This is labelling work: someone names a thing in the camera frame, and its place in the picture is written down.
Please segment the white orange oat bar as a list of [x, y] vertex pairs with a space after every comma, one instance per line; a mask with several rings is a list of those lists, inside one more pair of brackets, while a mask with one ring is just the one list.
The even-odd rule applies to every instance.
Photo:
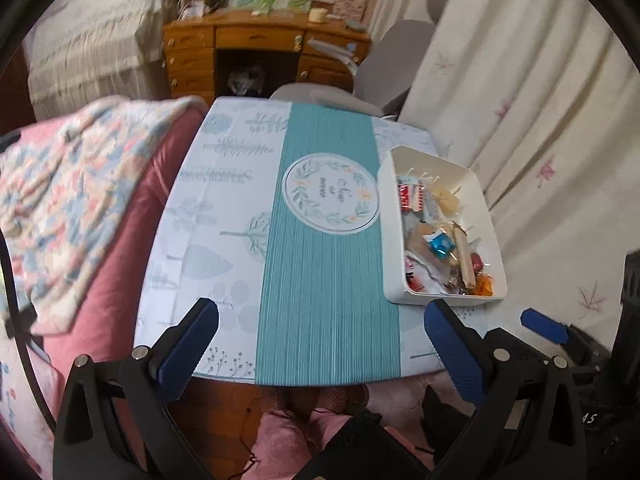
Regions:
[[494, 294], [494, 282], [492, 277], [484, 272], [475, 275], [475, 287], [472, 289], [474, 296], [491, 297]]

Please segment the blue candy wrapper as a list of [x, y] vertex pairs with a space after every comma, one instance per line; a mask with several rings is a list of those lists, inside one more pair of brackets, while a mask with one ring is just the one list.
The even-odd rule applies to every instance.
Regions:
[[425, 237], [427, 246], [430, 251], [439, 259], [447, 259], [452, 253], [456, 244], [451, 237], [444, 231], [434, 232]]

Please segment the red white snack packet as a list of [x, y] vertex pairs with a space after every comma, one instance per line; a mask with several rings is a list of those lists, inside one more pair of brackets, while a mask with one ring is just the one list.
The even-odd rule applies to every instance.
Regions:
[[412, 177], [398, 179], [398, 197], [402, 211], [424, 211], [423, 182]]

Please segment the beige wafer packet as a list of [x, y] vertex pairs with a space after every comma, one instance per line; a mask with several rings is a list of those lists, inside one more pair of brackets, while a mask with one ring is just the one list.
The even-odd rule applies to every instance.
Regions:
[[461, 271], [462, 283], [468, 292], [476, 289], [476, 274], [473, 268], [471, 246], [465, 230], [457, 223], [452, 225], [452, 234], [454, 234], [454, 244], [458, 253], [458, 261]]

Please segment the dark brownie red-sealed packet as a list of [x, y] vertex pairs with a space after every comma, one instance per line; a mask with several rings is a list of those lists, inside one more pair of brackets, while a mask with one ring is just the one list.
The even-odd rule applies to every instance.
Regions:
[[448, 294], [448, 289], [439, 281], [436, 281], [428, 273], [427, 268], [420, 262], [409, 256], [405, 256], [405, 277], [408, 287], [413, 292], [422, 294]]

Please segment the round biscuit packet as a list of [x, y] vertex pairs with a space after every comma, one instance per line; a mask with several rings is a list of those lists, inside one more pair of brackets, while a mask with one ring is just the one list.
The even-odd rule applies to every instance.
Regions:
[[460, 211], [460, 200], [446, 188], [432, 186], [431, 193], [437, 205], [446, 217], [455, 217]]

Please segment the clear cracker packet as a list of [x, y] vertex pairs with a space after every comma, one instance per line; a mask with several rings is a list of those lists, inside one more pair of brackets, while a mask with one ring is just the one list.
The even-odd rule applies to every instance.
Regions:
[[433, 235], [435, 230], [424, 222], [418, 222], [409, 226], [405, 232], [405, 253], [407, 256], [419, 257], [423, 260], [434, 259], [434, 250], [428, 244], [427, 237]]

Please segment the pink sofa cushion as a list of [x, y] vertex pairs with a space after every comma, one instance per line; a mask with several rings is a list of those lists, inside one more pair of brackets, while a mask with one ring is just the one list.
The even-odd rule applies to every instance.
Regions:
[[73, 360], [118, 361], [134, 344], [134, 324], [157, 226], [183, 159], [206, 113], [188, 108], [169, 128], [130, 197], [110, 248], [82, 302], [72, 329], [44, 338], [44, 351], [61, 378], [52, 401], [60, 409]]

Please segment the pink trousers leg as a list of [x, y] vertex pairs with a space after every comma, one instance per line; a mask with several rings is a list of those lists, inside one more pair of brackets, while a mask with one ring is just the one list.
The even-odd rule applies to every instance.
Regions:
[[244, 479], [291, 479], [369, 402], [365, 385], [319, 390], [308, 415], [295, 413], [287, 388], [262, 389], [262, 418]]

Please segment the white plastic storage bin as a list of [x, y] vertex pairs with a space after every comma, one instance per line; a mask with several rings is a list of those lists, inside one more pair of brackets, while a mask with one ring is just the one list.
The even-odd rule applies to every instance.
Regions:
[[[412, 177], [423, 182], [424, 211], [400, 209], [398, 179]], [[455, 217], [446, 217], [431, 193], [432, 186], [446, 188], [460, 200], [460, 211]], [[500, 248], [484, 199], [480, 181], [471, 170], [448, 160], [408, 148], [392, 148], [378, 170], [380, 196], [380, 222], [383, 258], [383, 290], [393, 304], [425, 306], [434, 299], [443, 299], [455, 307], [471, 307], [488, 301], [506, 298], [506, 272]], [[491, 297], [474, 296], [462, 283], [457, 249], [447, 259], [423, 260], [409, 256], [427, 268], [431, 277], [442, 283], [448, 294], [422, 294], [413, 292], [405, 277], [405, 232], [409, 226], [424, 222], [435, 232], [444, 231], [454, 241], [452, 225], [465, 230], [471, 246], [475, 274], [484, 272], [492, 277], [494, 294]]]

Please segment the floral blanket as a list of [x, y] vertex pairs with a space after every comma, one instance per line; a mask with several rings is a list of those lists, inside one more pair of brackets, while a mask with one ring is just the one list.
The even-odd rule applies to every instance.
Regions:
[[1, 232], [17, 288], [36, 311], [36, 335], [67, 333], [134, 189], [169, 129], [197, 96], [108, 96], [65, 118], [46, 142], [1, 156]]

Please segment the teal white patterned tablecloth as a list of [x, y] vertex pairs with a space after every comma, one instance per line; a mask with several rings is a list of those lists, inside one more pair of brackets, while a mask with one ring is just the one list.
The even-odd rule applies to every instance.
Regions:
[[134, 340], [196, 300], [218, 328], [196, 374], [275, 386], [376, 382], [440, 369], [419, 307], [383, 292], [378, 168], [421, 129], [321, 106], [220, 98], [169, 193]]

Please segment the white floral curtain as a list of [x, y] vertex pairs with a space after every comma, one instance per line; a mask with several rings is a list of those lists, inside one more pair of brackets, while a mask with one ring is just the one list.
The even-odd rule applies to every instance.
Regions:
[[[427, 0], [376, 0], [374, 38]], [[610, 346], [639, 246], [639, 73], [588, 0], [448, 0], [399, 119], [480, 180], [508, 292]]]

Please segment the grey office chair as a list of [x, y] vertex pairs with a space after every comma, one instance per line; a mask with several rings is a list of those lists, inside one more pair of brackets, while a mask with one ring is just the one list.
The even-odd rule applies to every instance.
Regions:
[[448, 0], [426, 0], [429, 23], [403, 20], [386, 32], [372, 52], [357, 63], [355, 55], [326, 41], [311, 39], [308, 44], [342, 63], [352, 75], [351, 92], [326, 84], [296, 82], [285, 84], [271, 96], [274, 100], [316, 104], [373, 117], [395, 118], [401, 111], [416, 73], [435, 35]]

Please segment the wooden desk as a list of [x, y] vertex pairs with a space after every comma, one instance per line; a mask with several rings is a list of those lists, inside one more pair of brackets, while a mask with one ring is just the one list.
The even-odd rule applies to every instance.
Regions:
[[229, 77], [246, 68], [265, 73], [260, 96], [271, 96], [284, 84], [311, 82], [350, 91], [352, 74], [340, 61], [315, 49], [323, 41], [344, 48], [362, 62], [370, 50], [366, 32], [342, 21], [314, 24], [303, 12], [222, 9], [204, 18], [174, 21], [163, 27], [164, 66], [171, 95], [200, 96], [213, 103], [231, 96]]

